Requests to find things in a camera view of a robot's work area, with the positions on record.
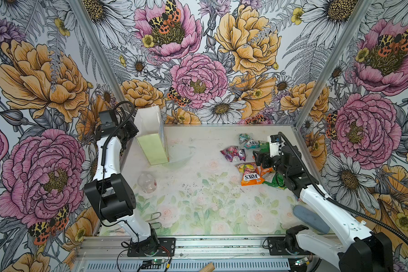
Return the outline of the white green paper bag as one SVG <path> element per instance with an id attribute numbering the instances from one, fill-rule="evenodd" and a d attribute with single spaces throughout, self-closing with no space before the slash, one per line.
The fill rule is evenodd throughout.
<path id="1" fill-rule="evenodd" d="M 152 104 L 148 108 L 138 109 L 134 124 L 139 130 L 136 135 L 137 142 L 150 165 L 168 163 L 164 122 L 159 106 Z"/>

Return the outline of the orange Fox's candy bag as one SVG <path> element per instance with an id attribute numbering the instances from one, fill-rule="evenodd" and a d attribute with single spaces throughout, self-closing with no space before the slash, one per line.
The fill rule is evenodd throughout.
<path id="1" fill-rule="evenodd" d="M 265 181 L 259 174 L 256 163 L 241 163 L 236 168 L 242 175 L 241 186 L 260 185 Z"/>

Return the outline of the purple pink candy bag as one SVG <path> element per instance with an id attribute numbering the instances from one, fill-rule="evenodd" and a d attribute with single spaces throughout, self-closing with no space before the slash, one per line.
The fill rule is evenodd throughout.
<path id="1" fill-rule="evenodd" d="M 239 146 L 229 146 L 221 150 L 221 154 L 225 157 L 228 162 L 245 162 L 246 153 L 245 149 Z"/>

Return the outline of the orange corn chips bag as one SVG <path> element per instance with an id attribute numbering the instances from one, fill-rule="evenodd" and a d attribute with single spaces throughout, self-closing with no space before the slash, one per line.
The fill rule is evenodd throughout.
<path id="1" fill-rule="evenodd" d="M 263 177 L 263 176 L 265 176 L 265 175 L 267 175 L 267 174 L 269 174 L 269 173 L 273 173 L 273 172 L 274 172 L 274 170 L 273 170 L 272 167 L 270 167 L 270 168 L 264 168 L 264 167 L 262 167 L 262 166 L 258 166 L 258 167 L 257 167 L 257 170 L 258 170 L 258 174 L 259 174 L 261 177 Z"/>

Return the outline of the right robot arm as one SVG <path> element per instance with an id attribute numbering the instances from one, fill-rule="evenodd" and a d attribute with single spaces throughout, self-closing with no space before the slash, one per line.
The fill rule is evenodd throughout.
<path id="1" fill-rule="evenodd" d="M 383 233 L 374 233 L 358 222 L 351 212 L 332 204 L 319 182 L 306 169 L 296 147 L 284 146 L 279 155 L 253 152 L 258 166 L 272 168 L 282 176 L 287 189 L 316 212 L 334 231 L 338 242 L 298 225 L 287 230 L 283 243 L 268 242 L 270 250 L 292 255 L 311 253 L 341 272 L 393 271 L 392 242 Z"/>

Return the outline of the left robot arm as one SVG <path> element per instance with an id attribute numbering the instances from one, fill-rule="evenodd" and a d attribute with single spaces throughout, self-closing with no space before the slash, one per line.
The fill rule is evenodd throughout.
<path id="1" fill-rule="evenodd" d="M 136 196 L 121 174 L 121 150 L 137 135 L 129 114 L 121 122 L 114 109 L 99 114 L 96 128 L 98 159 L 96 173 L 84 192 L 105 227 L 119 225 L 131 237 L 129 248 L 145 256 L 156 255 L 160 242 L 149 222 L 137 211 Z"/>

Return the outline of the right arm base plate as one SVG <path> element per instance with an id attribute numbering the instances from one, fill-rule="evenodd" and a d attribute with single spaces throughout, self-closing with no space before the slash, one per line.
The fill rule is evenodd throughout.
<path id="1" fill-rule="evenodd" d="M 263 245 L 269 251 L 271 256 L 310 256 L 311 252 L 302 249 L 289 249 L 284 237 L 268 237 Z"/>

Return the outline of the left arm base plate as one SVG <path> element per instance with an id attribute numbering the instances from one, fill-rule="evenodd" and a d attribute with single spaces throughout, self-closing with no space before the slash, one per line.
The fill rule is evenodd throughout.
<path id="1" fill-rule="evenodd" d="M 128 257 L 173 257 L 175 255 L 175 238 L 148 238 L 128 246 Z"/>

